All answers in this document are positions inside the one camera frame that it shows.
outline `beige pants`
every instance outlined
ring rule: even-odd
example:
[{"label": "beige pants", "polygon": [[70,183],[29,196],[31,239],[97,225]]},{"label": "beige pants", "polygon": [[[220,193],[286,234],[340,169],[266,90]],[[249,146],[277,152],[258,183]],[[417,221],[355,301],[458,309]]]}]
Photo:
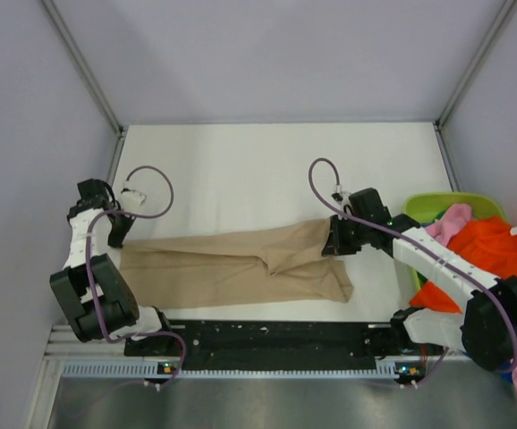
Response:
[{"label": "beige pants", "polygon": [[346,302],[342,261],[320,255],[329,220],[265,231],[125,243],[121,272],[142,306],[213,307],[299,299]]}]

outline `green basket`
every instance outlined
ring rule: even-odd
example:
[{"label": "green basket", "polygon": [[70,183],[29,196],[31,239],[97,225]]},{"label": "green basket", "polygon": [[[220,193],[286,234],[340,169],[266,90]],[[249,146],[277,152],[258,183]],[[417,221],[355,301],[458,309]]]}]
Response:
[{"label": "green basket", "polygon": [[[414,195],[405,202],[403,212],[419,223],[430,223],[439,213],[457,203],[469,204],[473,208],[475,219],[499,216],[506,220],[503,210],[494,200],[483,195],[466,192],[434,192]],[[415,270],[411,270],[411,277],[416,290],[420,290],[423,282]]]}]

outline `orange cloth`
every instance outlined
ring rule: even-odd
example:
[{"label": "orange cloth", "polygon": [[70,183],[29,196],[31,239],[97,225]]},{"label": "orange cloth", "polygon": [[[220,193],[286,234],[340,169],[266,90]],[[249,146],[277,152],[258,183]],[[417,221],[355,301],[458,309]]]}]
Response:
[{"label": "orange cloth", "polygon": [[[470,221],[447,247],[478,268],[501,278],[517,276],[517,235],[511,235],[511,225],[499,217]],[[424,284],[410,305],[461,313],[457,304],[432,282]]]}]

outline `white table surface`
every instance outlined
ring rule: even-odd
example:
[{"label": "white table surface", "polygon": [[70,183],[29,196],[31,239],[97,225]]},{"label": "white table surface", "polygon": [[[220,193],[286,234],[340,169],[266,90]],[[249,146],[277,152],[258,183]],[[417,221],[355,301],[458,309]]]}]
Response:
[{"label": "white table surface", "polygon": [[[343,189],[378,189],[390,213],[407,197],[450,189],[431,123],[299,123],[133,125],[129,128],[114,190],[127,173],[151,164],[175,188],[173,209],[155,221],[138,220],[127,240],[218,234],[274,228],[330,213],[311,193],[310,163],[335,161]],[[334,175],[320,165],[315,180],[328,198]],[[144,213],[166,205],[169,192],[154,172],[132,183],[148,194]],[[407,307],[414,290],[406,267],[364,248],[345,257],[354,285],[346,304],[305,300],[194,309],[164,309],[169,318],[386,321]]]}]

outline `white wall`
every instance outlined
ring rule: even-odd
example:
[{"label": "white wall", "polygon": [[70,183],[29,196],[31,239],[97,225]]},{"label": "white wall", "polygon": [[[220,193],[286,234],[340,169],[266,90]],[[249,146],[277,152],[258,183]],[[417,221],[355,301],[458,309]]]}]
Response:
[{"label": "white wall", "polygon": [[105,177],[113,144],[38,2],[0,0],[0,428],[21,427],[60,315],[47,277],[76,182]]},{"label": "white wall", "polygon": [[517,12],[446,136],[462,186],[495,198],[517,223]]},{"label": "white wall", "polygon": [[504,0],[56,0],[126,123],[435,120]]}]

